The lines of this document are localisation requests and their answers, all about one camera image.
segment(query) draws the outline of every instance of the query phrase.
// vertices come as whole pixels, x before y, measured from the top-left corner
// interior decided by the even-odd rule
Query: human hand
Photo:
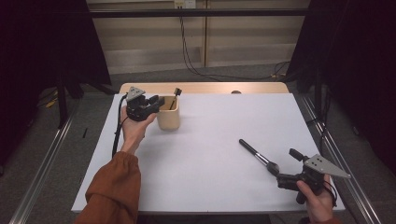
[[[126,114],[126,106],[121,109],[120,121],[122,123],[122,133],[124,143],[122,144],[121,150],[134,155],[139,147],[140,142],[145,137],[146,129],[149,124],[155,120],[156,114],[150,114],[147,119],[142,121],[134,121],[129,119]]]
[[[330,176],[324,176],[325,188],[332,190],[330,185]],[[323,189],[315,194],[304,181],[297,181],[297,187],[306,197],[306,210],[311,223],[324,222],[332,219],[332,196]]]

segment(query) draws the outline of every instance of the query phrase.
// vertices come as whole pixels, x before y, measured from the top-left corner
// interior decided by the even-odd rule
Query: wall outlet
[[[184,0],[175,0],[175,8],[185,8]]]
[[[185,0],[184,8],[197,8],[195,0]]]

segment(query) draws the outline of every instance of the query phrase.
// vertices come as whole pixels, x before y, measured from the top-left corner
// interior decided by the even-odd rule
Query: white tabletop
[[[84,195],[94,174],[111,159],[120,97],[114,98],[74,212],[84,208]],[[303,165],[289,155],[290,148],[308,157],[318,150],[292,94],[182,94],[179,101],[180,128],[161,131],[154,121],[136,151],[142,173],[139,212],[305,210],[295,202],[297,192],[279,189],[276,178],[238,143],[240,138],[246,140],[276,162],[283,174],[300,173]],[[345,209],[340,200],[337,204],[336,210]]]

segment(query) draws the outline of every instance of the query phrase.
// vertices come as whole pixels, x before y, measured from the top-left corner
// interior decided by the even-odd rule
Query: human arm
[[[324,176],[325,188],[331,190],[330,176]],[[332,215],[332,196],[327,190],[315,194],[304,181],[297,181],[297,187],[306,197],[306,210],[310,223],[339,224],[341,223]]]
[[[134,155],[155,114],[136,122],[121,110],[124,143],[120,152],[94,176],[87,192],[87,205],[76,223],[136,223],[140,194],[140,171]]]

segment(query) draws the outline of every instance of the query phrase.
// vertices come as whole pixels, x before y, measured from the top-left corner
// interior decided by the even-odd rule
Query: gray floor
[[[276,81],[268,77],[274,73],[273,65],[233,66],[198,69],[200,73],[240,78],[216,77],[221,81]],[[114,90],[118,90],[125,82],[168,82],[168,81],[214,81],[208,77],[194,75],[187,69],[113,75]],[[70,129],[63,140],[62,146],[54,156],[48,177],[43,182],[38,195],[33,201],[31,210],[27,211],[27,223],[70,223],[76,217],[70,211],[84,176],[91,155],[96,146],[101,129],[105,122],[106,112],[112,101],[111,96],[97,92],[89,86],[83,86],[86,94],[80,101],[68,100],[70,111],[77,109]],[[290,92],[294,93],[297,103],[306,120],[310,117],[303,104],[303,97],[312,97],[312,91],[299,94],[295,83],[288,83]],[[337,146],[343,153],[353,175],[361,184],[363,191],[372,202],[382,223],[394,223],[396,215],[396,177],[375,156],[370,144],[353,132],[353,123],[335,100],[328,117],[328,130]],[[35,178],[41,162],[49,150],[57,133],[59,118],[58,107],[40,106],[28,133],[21,141],[18,149],[6,164],[5,175],[0,177],[0,223],[8,223]],[[319,140],[314,125],[308,126],[315,140]],[[343,181],[337,181],[337,188],[342,192],[344,202],[350,211],[336,215],[344,223],[365,223],[359,207]],[[272,223],[297,223],[304,213],[272,214]],[[150,223],[185,223],[191,217],[142,217]],[[196,223],[267,223],[265,216],[227,216],[198,217]]]

